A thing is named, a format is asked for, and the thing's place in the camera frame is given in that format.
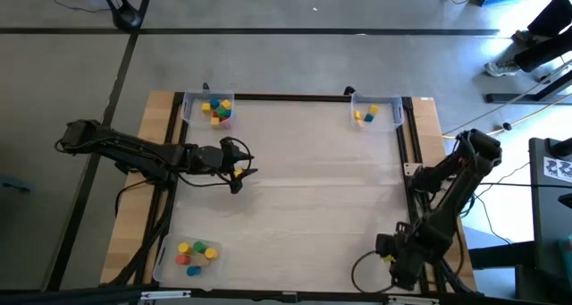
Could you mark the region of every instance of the sneaker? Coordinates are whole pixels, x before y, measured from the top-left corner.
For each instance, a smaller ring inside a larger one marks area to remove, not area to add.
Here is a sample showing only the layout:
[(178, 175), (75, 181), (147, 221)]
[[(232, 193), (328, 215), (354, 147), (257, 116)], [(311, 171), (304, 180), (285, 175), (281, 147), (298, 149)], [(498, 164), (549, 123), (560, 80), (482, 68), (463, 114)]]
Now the sneaker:
[(550, 37), (535, 35), (529, 30), (517, 30), (514, 36), (518, 41), (524, 42), (525, 44), (528, 43), (537, 44), (550, 39)]
[(518, 64), (514, 60), (509, 60), (504, 63), (487, 63), (484, 69), (492, 77), (514, 76), (520, 70)]

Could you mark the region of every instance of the wooden tabletop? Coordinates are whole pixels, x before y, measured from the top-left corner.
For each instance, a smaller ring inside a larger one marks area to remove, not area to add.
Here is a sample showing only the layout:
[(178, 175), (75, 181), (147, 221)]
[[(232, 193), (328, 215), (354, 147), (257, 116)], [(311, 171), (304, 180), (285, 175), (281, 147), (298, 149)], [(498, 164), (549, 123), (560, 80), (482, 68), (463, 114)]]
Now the wooden tabletop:
[[(143, 114), (143, 119), (141, 121), (141, 126), (139, 128), (138, 137), (155, 143), (164, 143), (173, 98), (174, 93), (172, 92), (150, 93), (145, 113)], [(436, 165), (445, 157), (445, 151), (435, 103), (432, 98), (426, 97), (412, 98), (412, 102), (417, 137), (424, 165)], [(176, 139), (179, 138), (181, 123), (181, 116), (177, 114), (172, 142), (177, 142)], [(407, 121), (404, 123), (404, 134), (408, 160), (413, 161), (413, 145)], [(143, 179), (140, 174), (130, 174), (125, 185), (127, 186), (142, 180)], [(107, 257), (100, 279), (101, 283), (109, 282), (115, 278), (139, 248), (146, 227), (152, 192), (152, 186), (141, 185), (122, 194), (119, 213), (115, 220), (114, 232), (109, 243)], [(159, 210), (157, 210), (157, 214), (160, 215), (161, 212), (162, 209), (159, 208)], [(460, 225), (460, 220), (458, 220), (458, 223), (459, 229), (462, 233), (461, 238), (465, 252), (465, 262), (459, 276), (469, 288), (475, 290), (475, 278), (473, 276), (473, 269), (468, 256), (468, 248), (462, 231), (462, 225)], [(149, 252), (143, 279), (144, 283), (149, 283), (151, 281), (151, 274), (156, 257), (156, 248), (157, 246), (154, 246), (154, 248)], [(458, 267), (460, 261), (459, 252), (459, 245), (455, 239), (453, 245), (445, 255), (445, 259), (453, 269)], [(429, 266), (427, 266), (427, 273), (429, 282), (431, 283), (430, 289), (436, 290), (435, 285), (432, 283), (435, 281), (433, 272)]]

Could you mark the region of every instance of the clear plastic bin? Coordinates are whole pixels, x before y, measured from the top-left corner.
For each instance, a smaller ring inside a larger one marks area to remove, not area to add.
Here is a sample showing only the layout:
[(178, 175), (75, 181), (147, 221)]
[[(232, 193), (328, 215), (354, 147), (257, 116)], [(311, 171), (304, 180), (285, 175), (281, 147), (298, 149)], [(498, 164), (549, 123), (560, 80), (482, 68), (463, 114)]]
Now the clear plastic bin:
[[(379, 108), (379, 112), (375, 115), (372, 122), (365, 122), (364, 119), (369, 110), (370, 105)], [(394, 131), (403, 124), (403, 103), (401, 97), (371, 97), (363, 96), (354, 92), (351, 94), (351, 103), (349, 104), (349, 118), (351, 124), (356, 128), (364, 131)], [(361, 120), (355, 118), (354, 113), (359, 111)]]
[[(215, 260), (211, 260), (207, 266), (201, 266), (206, 263), (206, 259), (202, 254), (193, 250), (190, 254), (189, 265), (177, 264), (175, 259), (180, 255), (179, 244), (186, 242), (192, 246), (197, 241), (202, 241), (208, 247), (215, 248), (218, 252), (218, 257)], [(157, 282), (166, 283), (173, 287), (200, 288), (205, 291), (214, 289), (220, 283), (224, 252), (223, 245), (216, 241), (169, 233), (164, 237), (158, 255), (155, 268), (153, 269), (153, 278)], [(201, 266), (201, 273), (194, 276), (187, 275), (189, 266)]]
[[(219, 124), (214, 127), (211, 125), (211, 114), (204, 114), (201, 110), (201, 105), (203, 103), (210, 103), (211, 99), (217, 99), (223, 102), (225, 99), (229, 100), (232, 104), (231, 115), (228, 119), (219, 122)], [(234, 91), (232, 90), (211, 90), (203, 89), (198, 91), (188, 91), (185, 92), (185, 96), (182, 100), (181, 117), (191, 128), (221, 128), (227, 129), (232, 125), (232, 120), (236, 115), (234, 109)]]

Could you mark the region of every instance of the concrete floor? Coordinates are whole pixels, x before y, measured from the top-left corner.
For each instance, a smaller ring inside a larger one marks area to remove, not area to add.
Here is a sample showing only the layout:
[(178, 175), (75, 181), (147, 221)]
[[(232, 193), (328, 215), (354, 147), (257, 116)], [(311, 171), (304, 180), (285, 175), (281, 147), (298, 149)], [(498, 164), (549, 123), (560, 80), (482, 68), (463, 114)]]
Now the concrete floor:
[[(101, 8), (103, 0), (59, 0)], [(139, 6), (140, 0), (130, 0)], [(434, 97), (447, 131), (495, 106), (488, 92), (521, 93), (563, 62), (531, 74), (494, 79), (483, 64), (521, 48), (507, 38), (550, 0), (480, 8), (447, 0), (151, 0), (146, 28), (369, 28), (500, 30), (478, 36), (143, 35), (135, 46), (112, 126), (135, 134), (152, 90), (212, 88), (237, 92), (340, 94), (353, 85), (376, 96)], [(74, 12), (52, 0), (0, 0), (0, 28), (113, 27), (109, 13)], [(99, 119), (127, 44), (126, 35), (0, 34), (0, 174), (30, 182), (30, 195), (0, 190), (0, 288), (34, 289), (44, 282), (71, 210), (85, 157), (56, 153), (65, 123)], [(471, 124), (483, 131), (539, 106), (510, 106)], [(499, 137), (504, 162), (487, 181), (526, 161), (530, 137), (572, 136), (556, 107)], [(511, 182), (529, 181), (526, 169)], [(64, 288), (95, 286), (113, 230), (113, 200), (124, 176), (102, 161), (63, 281)], [(495, 188), (484, 195), (496, 233), (532, 238), (530, 192)], [(514, 210), (511, 223), (503, 213)], [(464, 225), (490, 229), (480, 206)]]

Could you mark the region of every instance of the white board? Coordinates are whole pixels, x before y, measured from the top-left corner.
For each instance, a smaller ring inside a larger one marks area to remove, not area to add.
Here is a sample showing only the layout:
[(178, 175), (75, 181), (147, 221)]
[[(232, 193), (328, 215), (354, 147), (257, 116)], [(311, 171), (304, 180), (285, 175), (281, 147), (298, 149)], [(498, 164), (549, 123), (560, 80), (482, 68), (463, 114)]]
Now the white board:
[[(205, 118), (199, 105), (192, 115)], [(380, 108), (376, 118), (392, 120), (391, 108)], [(408, 221), (395, 131), (352, 128), (348, 103), (238, 100), (233, 112), (230, 130), (189, 129), (187, 142), (243, 140), (258, 173), (236, 195), (227, 186), (180, 182), (170, 233), (223, 245), (216, 288), (356, 292), (354, 261), (374, 249), (377, 233)], [(371, 256), (358, 267), (357, 283), (370, 291), (386, 287), (388, 269)]]

